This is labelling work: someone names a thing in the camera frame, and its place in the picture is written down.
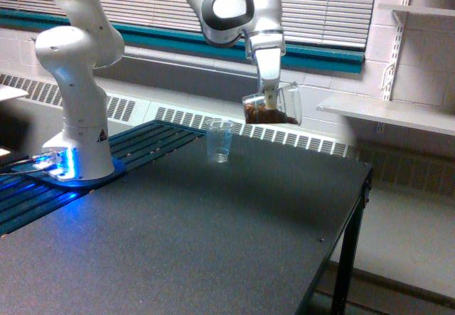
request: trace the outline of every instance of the glass cup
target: glass cup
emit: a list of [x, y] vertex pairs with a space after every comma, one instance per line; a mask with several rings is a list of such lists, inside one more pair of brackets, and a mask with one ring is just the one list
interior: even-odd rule
[[248, 124], [301, 124], [301, 88], [296, 82], [277, 89], [277, 109], [267, 110], [265, 95], [255, 93], [243, 97], [245, 122]]
[[205, 127], [209, 159], [215, 162], [226, 162], [232, 142], [234, 123], [229, 120], [211, 119], [205, 123]]

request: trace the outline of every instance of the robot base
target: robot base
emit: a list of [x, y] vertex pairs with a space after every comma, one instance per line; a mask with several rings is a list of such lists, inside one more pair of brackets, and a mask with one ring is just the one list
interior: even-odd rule
[[[114, 164], [114, 171], [110, 175], [105, 176], [104, 178], [96, 178], [94, 180], [60, 181], [48, 175], [44, 171], [40, 171], [37, 173], [29, 173], [27, 175], [30, 176], [31, 178], [34, 178], [35, 180], [42, 181], [52, 186], [68, 188], [71, 190], [74, 189], [92, 190], [107, 185], [108, 183], [113, 182], [113, 180], [116, 180], [119, 177], [125, 175], [125, 173], [127, 172], [127, 168], [123, 162], [121, 162], [118, 159], [112, 158], [112, 163]], [[21, 172], [30, 171], [33, 169], [34, 169], [33, 164], [24, 164], [21, 166], [14, 167], [13, 171]]]

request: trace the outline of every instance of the warning label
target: warning label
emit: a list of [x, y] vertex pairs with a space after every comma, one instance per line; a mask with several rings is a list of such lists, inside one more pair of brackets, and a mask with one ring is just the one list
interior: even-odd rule
[[106, 141], [106, 140], [107, 140], [107, 136], [106, 136], [105, 130], [101, 129], [101, 133], [98, 136], [98, 141], [97, 142], [103, 142], [103, 141]]

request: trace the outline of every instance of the brown contents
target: brown contents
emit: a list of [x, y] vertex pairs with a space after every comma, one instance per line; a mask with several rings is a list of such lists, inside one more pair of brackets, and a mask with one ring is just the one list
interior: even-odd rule
[[264, 105], [260, 105], [256, 108], [253, 104], [245, 105], [245, 121], [248, 124], [298, 124], [295, 118], [287, 117], [284, 112], [279, 110], [268, 110]]

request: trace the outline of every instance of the table leg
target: table leg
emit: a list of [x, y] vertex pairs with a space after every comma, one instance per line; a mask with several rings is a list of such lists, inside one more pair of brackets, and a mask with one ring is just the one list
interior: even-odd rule
[[355, 251], [362, 223], [364, 200], [360, 200], [349, 220], [344, 232], [343, 246], [341, 248], [340, 264], [336, 276], [335, 291], [333, 293], [331, 315], [343, 315], [348, 298], [350, 278], [353, 273]]

